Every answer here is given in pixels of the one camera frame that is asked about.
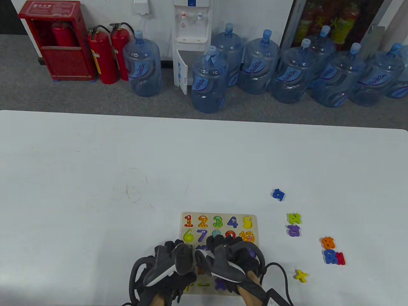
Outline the person's right hand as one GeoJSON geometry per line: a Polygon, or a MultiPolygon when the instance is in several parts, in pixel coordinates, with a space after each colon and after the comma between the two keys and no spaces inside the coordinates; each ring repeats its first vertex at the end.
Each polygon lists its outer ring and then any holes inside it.
{"type": "Polygon", "coordinates": [[[259,280],[266,267],[264,255],[254,243],[245,242],[240,237],[210,236],[206,240],[206,249],[195,251],[195,259],[206,275],[222,280],[230,293],[240,295],[241,288],[261,304],[265,303],[266,291],[248,276],[253,272],[259,280]]]}

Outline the person's left hand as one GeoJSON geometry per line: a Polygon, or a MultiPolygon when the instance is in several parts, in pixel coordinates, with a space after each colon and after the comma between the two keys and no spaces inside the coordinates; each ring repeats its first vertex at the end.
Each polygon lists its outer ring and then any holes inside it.
{"type": "Polygon", "coordinates": [[[132,305],[170,306],[197,280],[191,245],[179,239],[167,241],[154,253],[134,263],[128,289],[132,305]]]}

